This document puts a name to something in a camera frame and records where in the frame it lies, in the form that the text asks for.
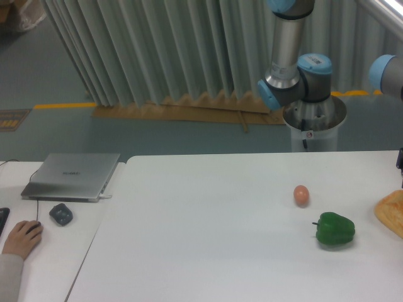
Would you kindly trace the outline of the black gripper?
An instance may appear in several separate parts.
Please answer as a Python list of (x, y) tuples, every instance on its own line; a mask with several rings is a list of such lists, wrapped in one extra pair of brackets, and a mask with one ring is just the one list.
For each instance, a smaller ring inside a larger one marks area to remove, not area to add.
[(396, 161), (396, 168), (400, 169), (400, 171), (403, 171), (403, 148), (401, 147), (399, 149), (399, 153), (397, 156), (397, 161)]

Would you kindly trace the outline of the person's bare hand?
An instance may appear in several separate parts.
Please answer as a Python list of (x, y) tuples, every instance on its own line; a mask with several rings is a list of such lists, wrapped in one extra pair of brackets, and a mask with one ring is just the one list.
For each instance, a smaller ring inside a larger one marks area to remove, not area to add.
[(9, 233), (2, 254), (13, 254), (26, 260), (34, 248), (42, 241), (43, 226), (26, 235), (26, 231), (38, 221), (21, 221)]

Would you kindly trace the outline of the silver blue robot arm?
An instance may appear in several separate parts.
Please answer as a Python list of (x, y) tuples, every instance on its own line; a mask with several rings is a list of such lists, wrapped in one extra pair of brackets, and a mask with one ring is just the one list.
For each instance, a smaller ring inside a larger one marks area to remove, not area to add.
[[(356, 1), (402, 41), (402, 1)], [(270, 68), (258, 82), (269, 109), (282, 111), (293, 152), (333, 152), (346, 105), (331, 95), (332, 63), (318, 53), (298, 56), (305, 19), (315, 1), (267, 1), (275, 16)], [(369, 70), (375, 89), (402, 101), (402, 58), (382, 55)]]

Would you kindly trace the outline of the beige sleeved forearm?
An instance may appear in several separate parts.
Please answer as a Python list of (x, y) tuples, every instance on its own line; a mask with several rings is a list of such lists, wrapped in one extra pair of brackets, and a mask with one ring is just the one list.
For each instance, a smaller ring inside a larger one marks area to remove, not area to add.
[(24, 260), (13, 254), (1, 254), (1, 301), (18, 301)]

